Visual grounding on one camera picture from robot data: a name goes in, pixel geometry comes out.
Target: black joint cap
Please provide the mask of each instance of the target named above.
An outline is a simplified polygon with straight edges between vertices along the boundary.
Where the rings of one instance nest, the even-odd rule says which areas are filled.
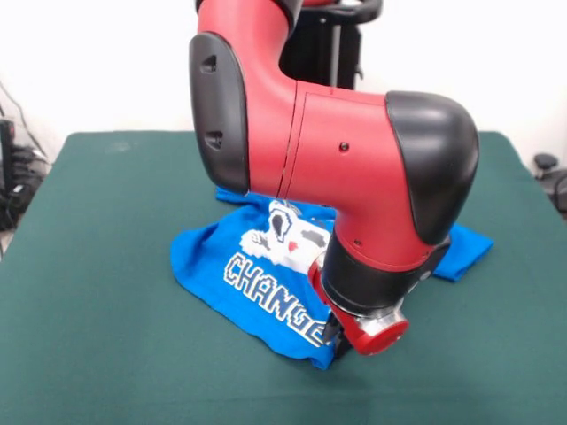
[[[377,309],[398,304],[420,280],[429,277],[449,245],[447,237],[418,268],[386,272],[350,255],[333,232],[325,255],[322,287],[329,299],[342,310],[369,315]]]
[[[386,95],[400,146],[416,232],[429,245],[448,235],[478,166],[478,132],[454,100],[427,93]]]

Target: screw hole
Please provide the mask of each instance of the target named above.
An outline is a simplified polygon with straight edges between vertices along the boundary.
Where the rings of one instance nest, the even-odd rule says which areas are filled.
[[[216,56],[209,56],[201,64],[201,71],[203,73],[216,73]]]

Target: black cable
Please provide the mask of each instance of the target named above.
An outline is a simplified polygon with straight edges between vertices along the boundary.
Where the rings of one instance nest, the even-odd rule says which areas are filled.
[[[10,101],[14,104],[14,106],[16,106],[16,108],[18,109],[19,112],[19,116],[21,118],[21,123],[24,126],[24,129],[26,129],[27,135],[29,135],[29,138],[32,139],[32,142],[34,143],[35,147],[37,149],[39,149],[39,151],[44,155],[44,157],[47,158],[47,154],[45,153],[45,151],[42,148],[42,145],[39,144],[39,142],[37,141],[37,139],[35,138],[35,136],[32,134],[32,132],[29,130],[29,127],[27,126],[27,122],[26,122],[26,117],[24,116],[24,112],[21,109],[21,106],[19,105],[18,102],[16,102],[14,100],[14,98],[12,97],[12,95],[10,95],[10,92],[8,90],[6,90],[6,87],[4,87],[2,81],[0,81],[0,89],[2,89],[2,91],[5,93],[6,97],[8,97],[8,99],[10,99]]]

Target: black office chair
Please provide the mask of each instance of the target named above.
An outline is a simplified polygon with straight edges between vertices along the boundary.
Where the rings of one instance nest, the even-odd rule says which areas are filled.
[[[567,218],[567,168],[556,169],[559,161],[553,155],[541,153],[534,157],[536,179],[561,214]]]

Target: green tablecloth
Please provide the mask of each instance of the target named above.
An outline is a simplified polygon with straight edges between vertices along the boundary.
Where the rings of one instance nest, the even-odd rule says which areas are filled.
[[[481,150],[459,222],[489,256],[323,372],[172,276],[172,239],[231,211],[193,135],[72,135],[0,264],[0,423],[567,423],[567,229],[504,137]]]

